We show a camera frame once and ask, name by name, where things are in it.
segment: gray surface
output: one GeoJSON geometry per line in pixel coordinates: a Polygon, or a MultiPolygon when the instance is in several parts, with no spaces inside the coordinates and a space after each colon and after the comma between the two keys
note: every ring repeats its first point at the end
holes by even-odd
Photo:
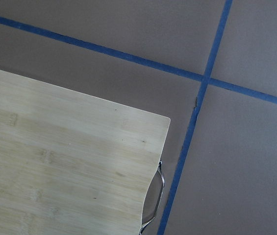
{"type": "Polygon", "coordinates": [[[277,0],[235,0],[214,78],[277,96],[277,0]]]}
{"type": "Polygon", "coordinates": [[[277,105],[208,87],[166,235],[277,235],[277,105]]]}
{"type": "MultiPolygon", "coordinates": [[[[156,234],[199,83],[3,25],[0,69],[171,118],[162,154],[167,187],[159,216],[144,233],[156,234]]],[[[147,202],[156,199],[158,185],[147,202]]],[[[149,203],[145,215],[152,208],[149,203]]]]}
{"type": "Polygon", "coordinates": [[[203,73],[224,0],[0,0],[0,16],[203,73]]]}

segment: bamboo cutting board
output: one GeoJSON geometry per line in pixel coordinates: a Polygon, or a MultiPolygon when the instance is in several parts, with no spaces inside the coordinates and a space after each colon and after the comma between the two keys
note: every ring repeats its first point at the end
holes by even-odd
{"type": "Polygon", "coordinates": [[[169,123],[0,70],[0,235],[138,235],[169,123]]]}

